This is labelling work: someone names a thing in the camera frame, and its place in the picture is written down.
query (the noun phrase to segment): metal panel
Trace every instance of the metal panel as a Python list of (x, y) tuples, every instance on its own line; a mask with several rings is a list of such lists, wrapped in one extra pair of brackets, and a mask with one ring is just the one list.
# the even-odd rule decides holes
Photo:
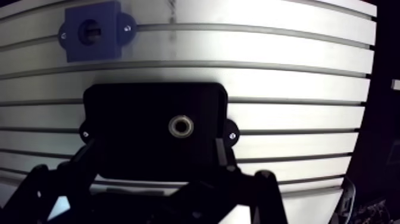
[(271, 170), (278, 181), (318, 178), (346, 173), (350, 157), (322, 158), (270, 163), (241, 163), (243, 173), (254, 175), (259, 170)]
[[(364, 107), (294, 104), (228, 105), (228, 118), (240, 130), (354, 129)], [(77, 105), (0, 107), (0, 127), (77, 129), (85, 119)]]
[(219, 82), (232, 98), (366, 101), (368, 79), (297, 71), (144, 68), (82, 71), (0, 81), (0, 102), (79, 99), (96, 83)]
[(236, 158), (274, 158), (351, 153), (354, 150), (357, 136), (358, 133), (242, 135), (233, 150)]
[(0, 18), (65, 0), (22, 0), (0, 8)]
[(288, 223), (329, 223), (341, 195), (342, 190), (337, 190), (321, 194), (285, 198), (283, 205)]
[[(56, 169), (63, 159), (38, 157), (31, 155), (0, 153), (0, 166), (3, 168), (29, 172), (38, 164), (47, 164), (50, 169)], [(350, 157), (325, 158), (319, 160), (301, 160), (273, 163), (241, 163), (239, 167), (244, 173), (254, 174), (261, 169), (271, 170), (278, 181), (320, 178), (342, 175), (346, 173)]]
[(228, 118), (240, 130), (353, 129), (361, 126), (363, 112), (364, 107), (348, 106), (228, 105)]
[[(164, 0), (123, 2), (131, 5), (124, 10), (133, 15), (138, 24), (170, 24), (171, 8)], [(50, 8), (2, 23), (0, 30), (7, 30), (8, 35), (0, 37), (0, 46), (57, 35), (64, 22), (64, 9), (87, 3), (90, 2)], [(375, 22), (307, 4), (282, 0), (250, 0), (246, 4), (240, 0), (186, 0), (177, 1), (174, 6), (176, 24), (268, 27), (315, 33), (370, 45), (375, 43)]]
[(0, 131), (0, 150), (74, 155), (84, 144), (77, 133)]
[[(357, 133), (242, 135), (236, 158), (274, 158), (350, 153)], [(77, 133), (0, 131), (0, 149), (73, 155), (84, 143)]]
[[(371, 73), (374, 54), (368, 49), (291, 36), (227, 31), (173, 33), (174, 38), (169, 31), (138, 33), (131, 47), (124, 48), (121, 61), (241, 61)], [(66, 62), (58, 42), (4, 51), (0, 57), (0, 74), (79, 64)]]

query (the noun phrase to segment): dark background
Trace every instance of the dark background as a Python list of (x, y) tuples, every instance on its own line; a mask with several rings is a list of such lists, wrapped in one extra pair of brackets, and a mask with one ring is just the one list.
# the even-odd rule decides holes
[(400, 219), (400, 19), (396, 1), (369, 1), (377, 5), (377, 39), (368, 100), (360, 135), (347, 172), (356, 186), (355, 205), (385, 199), (392, 219)]

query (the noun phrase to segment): metal ring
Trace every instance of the metal ring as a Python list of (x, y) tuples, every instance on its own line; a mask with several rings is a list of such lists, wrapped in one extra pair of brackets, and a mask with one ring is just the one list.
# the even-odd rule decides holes
[[(177, 130), (176, 126), (178, 123), (183, 123), (186, 125), (186, 129), (184, 131)], [(194, 130), (194, 124), (193, 121), (185, 115), (178, 115), (170, 120), (168, 129), (176, 138), (187, 138), (192, 134)]]

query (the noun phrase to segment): circular hole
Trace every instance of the circular hole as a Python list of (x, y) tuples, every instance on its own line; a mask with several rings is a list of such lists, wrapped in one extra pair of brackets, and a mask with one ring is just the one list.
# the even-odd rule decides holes
[(101, 37), (101, 29), (95, 20), (84, 21), (78, 30), (78, 37), (84, 45), (92, 45)]
[(189, 137), (193, 132), (193, 128), (193, 121), (184, 115), (173, 117), (168, 125), (170, 133), (176, 138)]
[(179, 121), (175, 124), (175, 129), (178, 132), (184, 133), (188, 129), (188, 124), (183, 121)]

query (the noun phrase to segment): screw hole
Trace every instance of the screw hole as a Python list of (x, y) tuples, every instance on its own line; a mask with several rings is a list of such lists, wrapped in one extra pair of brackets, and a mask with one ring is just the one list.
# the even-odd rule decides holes
[(95, 20), (84, 21), (79, 27), (78, 37), (84, 45), (93, 45), (101, 37), (100, 25)]

